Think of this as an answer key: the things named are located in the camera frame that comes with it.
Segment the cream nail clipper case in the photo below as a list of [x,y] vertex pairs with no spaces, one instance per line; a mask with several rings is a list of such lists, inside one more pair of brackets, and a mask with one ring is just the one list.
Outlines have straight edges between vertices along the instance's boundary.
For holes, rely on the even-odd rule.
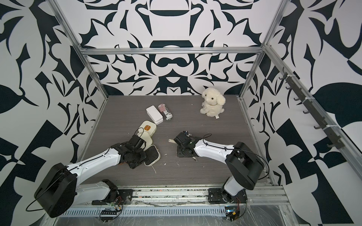
[[156,124],[151,121],[144,121],[140,127],[144,130],[144,132],[147,132],[151,137],[156,132]]

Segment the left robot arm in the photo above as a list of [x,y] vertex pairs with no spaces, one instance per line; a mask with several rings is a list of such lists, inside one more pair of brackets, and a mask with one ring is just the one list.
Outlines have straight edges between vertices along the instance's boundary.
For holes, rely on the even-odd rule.
[[146,159],[144,151],[148,142],[133,135],[127,142],[117,143],[89,159],[65,166],[54,165],[34,194],[35,200],[51,217],[65,213],[70,207],[85,202],[117,202],[120,194],[117,186],[108,179],[95,184],[83,184],[101,171],[126,163],[131,169]]

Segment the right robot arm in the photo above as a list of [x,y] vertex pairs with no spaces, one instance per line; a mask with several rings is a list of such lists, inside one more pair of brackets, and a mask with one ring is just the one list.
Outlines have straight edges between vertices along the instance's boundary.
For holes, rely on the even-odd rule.
[[206,138],[209,136],[210,134],[194,137],[187,131],[183,131],[169,142],[177,144],[177,156],[180,158],[196,160],[197,157],[205,157],[227,165],[232,176],[226,180],[222,188],[208,190],[210,203],[246,200],[246,191],[253,190],[261,179],[266,161],[242,142],[236,145],[223,145],[207,141]]

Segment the flag pattern can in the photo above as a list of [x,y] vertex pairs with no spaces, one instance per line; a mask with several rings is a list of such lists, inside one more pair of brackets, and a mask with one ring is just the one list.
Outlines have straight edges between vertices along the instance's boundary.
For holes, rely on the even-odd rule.
[[172,113],[170,112],[170,110],[167,108],[167,106],[164,103],[159,104],[157,108],[158,108],[159,112],[162,114],[162,116],[167,121],[169,121],[173,118]]

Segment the white rectangular box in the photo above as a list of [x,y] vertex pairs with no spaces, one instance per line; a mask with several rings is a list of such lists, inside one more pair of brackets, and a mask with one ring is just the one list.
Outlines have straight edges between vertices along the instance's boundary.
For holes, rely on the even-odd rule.
[[146,113],[151,118],[154,124],[159,125],[164,121],[162,114],[158,111],[158,109],[152,105],[146,109]]

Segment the white plush dog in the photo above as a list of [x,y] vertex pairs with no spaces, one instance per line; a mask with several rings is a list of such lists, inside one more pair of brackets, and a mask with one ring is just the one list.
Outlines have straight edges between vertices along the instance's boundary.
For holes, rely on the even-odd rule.
[[219,119],[219,115],[224,112],[223,106],[226,103],[226,98],[221,92],[215,88],[207,88],[202,93],[204,102],[200,113],[208,117]]

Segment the left electronics board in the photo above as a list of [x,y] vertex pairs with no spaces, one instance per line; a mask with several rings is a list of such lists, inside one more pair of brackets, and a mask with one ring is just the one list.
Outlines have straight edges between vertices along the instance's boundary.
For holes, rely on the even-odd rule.
[[116,209],[104,209],[99,214],[99,220],[102,222],[108,222],[114,220],[119,215],[119,211]]

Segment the electronics board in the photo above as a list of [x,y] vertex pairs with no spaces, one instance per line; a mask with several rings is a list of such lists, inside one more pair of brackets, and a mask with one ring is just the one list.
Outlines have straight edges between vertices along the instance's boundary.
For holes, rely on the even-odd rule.
[[104,209],[99,214],[99,220],[102,222],[108,222],[114,220],[119,215],[119,211],[116,209]]
[[225,206],[225,217],[228,221],[235,221],[240,216],[240,209],[237,206]]

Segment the right electronics board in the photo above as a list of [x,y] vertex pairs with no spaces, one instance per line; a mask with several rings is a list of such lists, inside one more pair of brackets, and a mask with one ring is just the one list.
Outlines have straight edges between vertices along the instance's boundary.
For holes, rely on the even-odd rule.
[[240,209],[237,206],[225,206],[225,217],[228,221],[235,221],[240,216]]

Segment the aluminium front rail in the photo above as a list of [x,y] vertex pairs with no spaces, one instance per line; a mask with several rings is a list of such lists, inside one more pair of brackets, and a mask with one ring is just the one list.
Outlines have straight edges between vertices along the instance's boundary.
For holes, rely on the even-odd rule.
[[[254,190],[247,190],[247,203],[225,203],[211,204],[208,202],[208,189],[221,188],[220,184],[211,185],[194,185],[194,186],[118,186],[119,189],[132,189],[132,200],[125,205],[145,205],[145,206],[183,206],[183,205],[276,205],[290,207],[290,201],[286,192],[281,186],[273,186],[270,184],[258,184]],[[74,205],[91,205],[91,202]]]

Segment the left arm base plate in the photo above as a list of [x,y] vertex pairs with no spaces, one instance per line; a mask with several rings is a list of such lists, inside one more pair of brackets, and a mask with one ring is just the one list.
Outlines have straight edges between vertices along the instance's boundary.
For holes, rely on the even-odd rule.
[[132,189],[111,190],[103,200],[94,200],[91,205],[123,205],[132,200]]

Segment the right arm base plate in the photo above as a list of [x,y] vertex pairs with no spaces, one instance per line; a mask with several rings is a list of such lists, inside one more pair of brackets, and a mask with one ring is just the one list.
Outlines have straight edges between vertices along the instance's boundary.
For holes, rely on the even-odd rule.
[[232,196],[223,188],[209,188],[207,200],[211,204],[247,203],[248,197],[245,189]]

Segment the wall hook rack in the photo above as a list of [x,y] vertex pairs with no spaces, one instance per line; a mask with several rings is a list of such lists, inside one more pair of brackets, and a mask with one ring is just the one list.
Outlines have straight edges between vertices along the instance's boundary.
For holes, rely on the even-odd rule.
[[314,129],[322,130],[326,134],[331,142],[327,145],[327,147],[335,147],[336,149],[344,148],[346,145],[342,140],[342,136],[339,132],[337,132],[338,126],[327,118],[327,114],[324,112],[320,104],[300,82],[297,76],[287,73],[285,68],[283,68],[282,77],[280,79],[284,80],[289,85],[287,87],[288,90],[294,91],[297,95],[294,100],[304,105],[306,111],[303,113],[306,115],[310,114],[316,121],[317,125],[314,126]]

